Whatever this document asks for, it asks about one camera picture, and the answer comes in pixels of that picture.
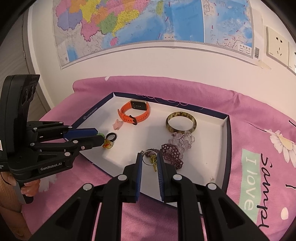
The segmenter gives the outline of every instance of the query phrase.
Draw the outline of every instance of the person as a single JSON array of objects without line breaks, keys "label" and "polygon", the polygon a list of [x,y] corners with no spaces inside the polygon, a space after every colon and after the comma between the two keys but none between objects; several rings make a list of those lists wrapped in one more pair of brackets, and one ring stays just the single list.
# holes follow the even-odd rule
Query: person
[{"label": "person", "polygon": [[[25,183],[25,186],[21,188],[21,193],[26,196],[35,196],[38,193],[39,184],[40,179]],[[3,236],[6,235],[7,238],[3,240],[13,240],[9,238],[9,230],[5,230],[5,227],[2,227],[7,225],[16,238],[14,240],[29,240],[32,234],[22,215],[22,205],[18,201],[14,186],[16,186],[16,180],[12,174],[10,172],[0,172],[1,238],[4,238]]]}]

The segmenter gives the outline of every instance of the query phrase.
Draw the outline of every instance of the silver ring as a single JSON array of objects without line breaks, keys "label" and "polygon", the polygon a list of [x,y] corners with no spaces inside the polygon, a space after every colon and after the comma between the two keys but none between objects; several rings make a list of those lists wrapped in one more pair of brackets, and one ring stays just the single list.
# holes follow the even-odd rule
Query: silver ring
[{"label": "silver ring", "polygon": [[[148,153],[148,152],[149,152],[149,153],[154,153],[154,154],[157,156],[157,153],[156,153],[155,151],[152,151],[152,150],[146,150],[146,151],[142,152],[142,156],[144,157],[145,154]],[[153,166],[155,163],[157,163],[157,161],[156,161],[156,162],[153,163],[153,164],[147,164],[147,163],[144,161],[143,158],[142,158],[142,161],[143,161],[144,164],[146,164],[146,165],[148,165],[148,166]]]}]

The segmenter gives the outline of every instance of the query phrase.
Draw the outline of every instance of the pink bedspread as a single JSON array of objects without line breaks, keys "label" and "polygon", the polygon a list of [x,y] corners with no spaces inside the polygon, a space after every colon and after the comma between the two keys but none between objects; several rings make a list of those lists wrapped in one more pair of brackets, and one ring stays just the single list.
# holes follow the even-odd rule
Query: pink bedspread
[{"label": "pink bedspread", "polygon": [[[296,127],[292,119],[250,97],[201,83],[164,77],[118,76],[76,81],[74,94],[42,120],[72,125],[111,92],[153,96],[228,114],[232,134],[231,174],[227,194],[271,241],[284,235],[296,216]],[[110,177],[82,155],[71,170],[39,193],[23,214],[34,233],[83,184],[100,185]],[[140,196],[124,204],[122,240],[177,240],[177,211]]]}]

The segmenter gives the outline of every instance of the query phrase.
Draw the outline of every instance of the orange watch strap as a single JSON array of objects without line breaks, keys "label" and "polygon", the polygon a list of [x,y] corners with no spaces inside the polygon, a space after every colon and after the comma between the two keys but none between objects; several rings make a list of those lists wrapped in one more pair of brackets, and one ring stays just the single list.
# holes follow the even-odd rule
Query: orange watch strap
[{"label": "orange watch strap", "polygon": [[131,109],[131,102],[127,102],[124,106],[122,106],[122,108],[119,110],[117,110],[118,112],[118,115],[120,116],[120,118],[124,121],[124,122],[127,122],[127,123],[131,123],[131,124],[137,124],[139,122],[142,122],[144,120],[146,120],[148,118],[148,116],[150,115],[150,106],[148,104],[148,102],[146,102],[146,108],[147,110],[139,115],[139,116],[136,116],[136,117],[132,117],[132,116],[128,116],[128,115],[125,115],[125,112],[129,109]]}]

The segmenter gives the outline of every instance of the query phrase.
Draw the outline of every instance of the pink fabric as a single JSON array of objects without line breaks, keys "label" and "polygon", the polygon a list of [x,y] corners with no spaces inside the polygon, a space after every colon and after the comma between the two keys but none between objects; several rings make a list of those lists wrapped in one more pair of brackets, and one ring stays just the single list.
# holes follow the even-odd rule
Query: pink fabric
[{"label": "pink fabric", "polygon": [[[79,117],[111,92],[124,92],[153,96],[166,100],[202,106],[230,116],[232,134],[231,175],[227,194],[237,204],[241,195],[242,149],[262,153],[268,158],[261,168],[269,171],[269,176],[261,175],[261,206],[264,206],[265,178],[268,181],[268,200],[265,205],[268,217],[260,229],[271,241],[278,241],[296,216],[296,190],[285,185],[296,186],[295,172],[291,160],[285,161],[283,152],[279,153],[271,142],[270,133],[261,131],[280,130],[288,140],[296,141],[295,127],[289,123],[286,115],[267,104],[248,96],[201,83],[165,77],[118,76],[76,81],[74,94],[47,113],[42,120],[63,121],[72,125]],[[72,194],[84,183],[100,185],[110,177],[99,171],[82,155],[76,158],[71,170],[58,174],[57,182],[47,192],[39,193],[32,204],[23,206],[23,214],[29,229],[34,233]],[[289,217],[283,220],[283,208],[289,211]],[[259,209],[257,225],[261,222]],[[177,211],[151,198],[140,196],[136,204],[123,205],[122,240],[177,240]]]}]

